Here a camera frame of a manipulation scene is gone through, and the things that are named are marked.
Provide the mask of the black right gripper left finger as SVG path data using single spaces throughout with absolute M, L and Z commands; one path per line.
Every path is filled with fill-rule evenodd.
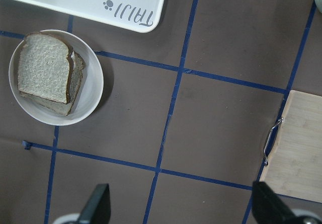
M 109 223 L 110 218 L 109 184 L 98 184 L 82 209 L 78 223 Z

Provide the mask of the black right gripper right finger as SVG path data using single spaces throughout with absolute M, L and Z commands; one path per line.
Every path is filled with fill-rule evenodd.
M 296 216 L 265 182 L 259 181 L 253 182 L 252 214 L 259 224 L 303 223 L 306 218 Z

